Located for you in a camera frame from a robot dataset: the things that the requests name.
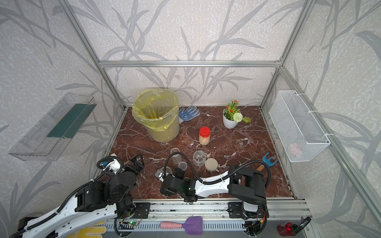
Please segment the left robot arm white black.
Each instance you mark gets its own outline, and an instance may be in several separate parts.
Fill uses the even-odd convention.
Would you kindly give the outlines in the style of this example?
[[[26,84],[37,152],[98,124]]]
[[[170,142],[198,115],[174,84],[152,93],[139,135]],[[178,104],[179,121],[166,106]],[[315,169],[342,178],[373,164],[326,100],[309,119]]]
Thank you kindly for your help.
[[[141,154],[124,165],[117,156],[107,156],[96,164],[102,170],[95,179],[75,189],[56,209],[33,218],[22,219],[13,238],[63,238],[82,228],[106,219],[124,219],[133,216],[137,207],[131,190],[144,169]]]

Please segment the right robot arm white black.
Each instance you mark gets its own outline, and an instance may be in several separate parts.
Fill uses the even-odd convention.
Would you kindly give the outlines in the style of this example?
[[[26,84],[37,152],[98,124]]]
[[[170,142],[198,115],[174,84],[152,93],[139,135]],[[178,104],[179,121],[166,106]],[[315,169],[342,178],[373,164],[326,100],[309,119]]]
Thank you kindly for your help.
[[[167,173],[165,168],[155,176],[162,182],[160,192],[165,196],[179,194],[184,202],[194,203],[215,194],[227,193],[240,199],[228,204],[230,218],[243,220],[260,218],[263,223],[268,217],[266,190],[271,182],[272,158],[265,154],[262,160],[251,160],[234,165],[228,171],[213,177],[185,178],[185,172],[176,169]]]

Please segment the red lid oatmeal jar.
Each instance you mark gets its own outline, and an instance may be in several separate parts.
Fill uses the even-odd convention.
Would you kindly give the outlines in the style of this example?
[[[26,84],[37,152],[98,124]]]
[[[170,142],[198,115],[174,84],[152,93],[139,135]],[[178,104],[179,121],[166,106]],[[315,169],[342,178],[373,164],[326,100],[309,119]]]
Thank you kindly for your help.
[[[199,130],[199,143],[201,145],[208,145],[210,142],[211,131],[208,127],[202,127]]]

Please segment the clear oatmeal jar small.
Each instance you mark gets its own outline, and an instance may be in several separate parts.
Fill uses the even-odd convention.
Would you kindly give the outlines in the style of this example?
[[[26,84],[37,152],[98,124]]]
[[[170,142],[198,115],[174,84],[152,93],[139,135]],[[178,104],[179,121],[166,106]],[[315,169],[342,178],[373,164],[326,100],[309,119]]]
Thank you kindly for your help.
[[[173,154],[175,152],[180,152],[180,150],[175,147],[175,148],[172,148],[170,152],[171,154]],[[175,165],[178,165],[182,161],[182,156],[180,154],[175,154],[171,158]]]

